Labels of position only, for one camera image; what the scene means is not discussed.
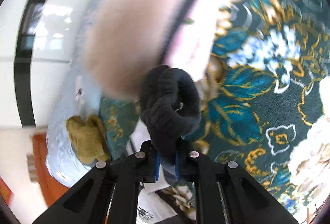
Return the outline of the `mustard yellow knit garment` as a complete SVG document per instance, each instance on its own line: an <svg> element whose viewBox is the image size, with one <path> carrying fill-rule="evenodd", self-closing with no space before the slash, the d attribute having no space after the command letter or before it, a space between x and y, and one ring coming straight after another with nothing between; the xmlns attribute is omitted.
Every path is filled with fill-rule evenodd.
<svg viewBox="0 0 330 224"><path fill-rule="evenodd" d="M91 165L97 161L111 160L106 143L106 129L98 116L92 114L86 120L80 116L72 116L66 120L65 127L81 163Z"/></svg>

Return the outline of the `white glossy wardrobe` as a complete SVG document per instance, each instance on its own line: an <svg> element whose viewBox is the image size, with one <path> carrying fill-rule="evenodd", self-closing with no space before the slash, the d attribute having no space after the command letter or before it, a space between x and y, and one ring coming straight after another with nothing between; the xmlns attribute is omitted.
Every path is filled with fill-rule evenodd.
<svg viewBox="0 0 330 224"><path fill-rule="evenodd" d="M90 0L3 0L1 127L45 127Z"/></svg>

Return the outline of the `light blue floral duvet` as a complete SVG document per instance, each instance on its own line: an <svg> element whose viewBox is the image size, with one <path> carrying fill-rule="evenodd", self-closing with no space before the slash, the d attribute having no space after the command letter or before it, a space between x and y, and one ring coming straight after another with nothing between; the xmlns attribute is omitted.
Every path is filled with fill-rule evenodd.
<svg viewBox="0 0 330 224"><path fill-rule="evenodd" d="M79 161L71 145L65 123L72 116L80 116L84 119L91 114L99 113L102 90L85 67L83 53L88 29L93 25L102 1L89 0L83 12L74 38L70 68L46 134L48 153L45 164L48 172L56 181L68 188L77 183L95 164L92 161L85 165Z"/></svg>

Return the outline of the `teal floral bed blanket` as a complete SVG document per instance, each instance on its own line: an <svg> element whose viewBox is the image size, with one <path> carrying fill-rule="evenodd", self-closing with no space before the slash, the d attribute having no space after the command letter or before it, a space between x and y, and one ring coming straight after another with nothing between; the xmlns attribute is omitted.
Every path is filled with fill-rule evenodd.
<svg viewBox="0 0 330 224"><path fill-rule="evenodd" d="M225 0L205 76L193 81L201 120L185 139L236 160L298 222L329 196L329 4ZM101 116L114 159L141 115L136 99L104 93Z"/></svg>

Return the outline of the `black and white fleece jacket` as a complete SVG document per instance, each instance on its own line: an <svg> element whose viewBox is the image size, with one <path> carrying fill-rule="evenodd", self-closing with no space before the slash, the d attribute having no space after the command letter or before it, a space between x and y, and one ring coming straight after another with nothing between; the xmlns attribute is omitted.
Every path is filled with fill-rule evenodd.
<svg viewBox="0 0 330 224"><path fill-rule="evenodd" d="M137 223L195 223L193 194L177 184L176 142L193 133L200 122L200 97L191 77L181 69L160 65L142 79L141 115L126 145L136 153L150 140L159 156L159 179L142 183Z"/></svg>

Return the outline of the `orange wooden headboard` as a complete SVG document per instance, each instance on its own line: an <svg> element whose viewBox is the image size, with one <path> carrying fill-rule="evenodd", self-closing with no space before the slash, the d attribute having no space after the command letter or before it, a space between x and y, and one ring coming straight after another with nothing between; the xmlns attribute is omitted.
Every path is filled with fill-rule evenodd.
<svg viewBox="0 0 330 224"><path fill-rule="evenodd" d="M11 204L17 189L36 183L45 204L51 206L68 188L54 179L46 167L46 133L1 130L1 197Z"/></svg>

